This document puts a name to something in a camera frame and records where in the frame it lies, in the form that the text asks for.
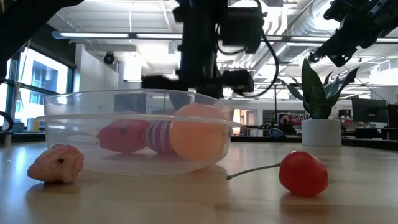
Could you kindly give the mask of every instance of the pink striped ball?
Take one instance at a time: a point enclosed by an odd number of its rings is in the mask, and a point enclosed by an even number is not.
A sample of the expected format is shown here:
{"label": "pink striped ball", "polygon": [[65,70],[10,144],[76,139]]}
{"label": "pink striped ball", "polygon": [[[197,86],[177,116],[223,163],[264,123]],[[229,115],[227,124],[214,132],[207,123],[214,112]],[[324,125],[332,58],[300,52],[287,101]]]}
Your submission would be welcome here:
{"label": "pink striped ball", "polygon": [[148,147],[158,154],[175,154],[170,143],[170,125],[171,121],[154,121],[144,133],[144,139]]}

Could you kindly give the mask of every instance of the clear plastic container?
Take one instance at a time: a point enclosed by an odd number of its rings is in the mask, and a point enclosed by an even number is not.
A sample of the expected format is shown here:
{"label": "clear plastic container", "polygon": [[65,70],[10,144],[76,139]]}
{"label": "clear plastic container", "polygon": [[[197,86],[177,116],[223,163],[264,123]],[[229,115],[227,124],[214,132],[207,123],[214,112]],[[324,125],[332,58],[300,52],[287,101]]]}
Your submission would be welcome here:
{"label": "clear plastic container", "polygon": [[45,137],[77,147],[84,169],[166,177],[220,161],[233,109],[205,95],[170,90],[91,91],[45,99]]}

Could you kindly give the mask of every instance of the wooden table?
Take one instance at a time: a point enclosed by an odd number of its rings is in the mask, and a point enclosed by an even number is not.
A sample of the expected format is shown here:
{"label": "wooden table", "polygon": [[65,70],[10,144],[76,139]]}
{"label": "wooden table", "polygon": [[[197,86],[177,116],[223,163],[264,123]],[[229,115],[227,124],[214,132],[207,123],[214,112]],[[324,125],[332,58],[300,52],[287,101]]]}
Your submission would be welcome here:
{"label": "wooden table", "polygon": [[[329,187],[295,197],[278,168],[227,174],[278,163],[305,149],[327,166]],[[171,178],[135,178],[83,171],[77,183],[43,184],[26,176],[45,144],[0,149],[0,223],[397,223],[398,154],[355,147],[233,143],[225,159]]]}

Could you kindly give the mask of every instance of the toy food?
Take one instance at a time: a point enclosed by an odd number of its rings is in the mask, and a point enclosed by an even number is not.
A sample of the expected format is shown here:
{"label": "toy food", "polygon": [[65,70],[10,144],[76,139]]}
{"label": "toy food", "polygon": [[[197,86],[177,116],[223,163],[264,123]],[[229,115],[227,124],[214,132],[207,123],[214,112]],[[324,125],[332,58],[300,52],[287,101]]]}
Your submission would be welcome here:
{"label": "toy food", "polygon": [[148,121],[119,120],[103,128],[97,134],[102,148],[129,154],[146,147],[144,132]]}
{"label": "toy food", "polygon": [[175,154],[170,143],[171,121],[154,121],[145,130],[144,139],[147,146],[158,154]]}
{"label": "toy food", "polygon": [[[194,116],[225,120],[224,114],[210,105],[199,103],[180,108],[175,116]],[[227,141],[227,125],[202,122],[172,121],[170,142],[184,159],[217,161]]]}
{"label": "toy food", "polygon": [[280,167],[280,183],[295,195],[313,197],[328,187],[326,167],[317,158],[305,151],[293,151],[280,164],[243,171],[227,176],[227,180],[248,172],[272,167]]}
{"label": "toy food", "polygon": [[35,160],[27,176],[44,182],[74,182],[83,168],[83,160],[84,155],[77,148],[57,144]]}

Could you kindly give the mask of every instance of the cherry stem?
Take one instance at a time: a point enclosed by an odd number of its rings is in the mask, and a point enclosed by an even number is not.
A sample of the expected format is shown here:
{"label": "cherry stem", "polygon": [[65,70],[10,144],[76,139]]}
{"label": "cherry stem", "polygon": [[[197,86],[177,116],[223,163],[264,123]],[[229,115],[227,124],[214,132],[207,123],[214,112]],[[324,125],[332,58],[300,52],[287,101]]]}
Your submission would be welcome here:
{"label": "cherry stem", "polygon": [[254,169],[249,169],[249,170],[245,170],[245,171],[242,171],[242,172],[238,172],[237,174],[226,176],[226,179],[227,180],[231,180],[232,178],[237,177],[237,176],[242,175],[242,174],[247,174],[249,172],[254,172],[254,171],[257,171],[257,170],[263,170],[263,169],[274,168],[274,167],[280,167],[280,163],[274,164],[274,165],[271,165],[271,166],[258,167],[258,168],[254,168]]}

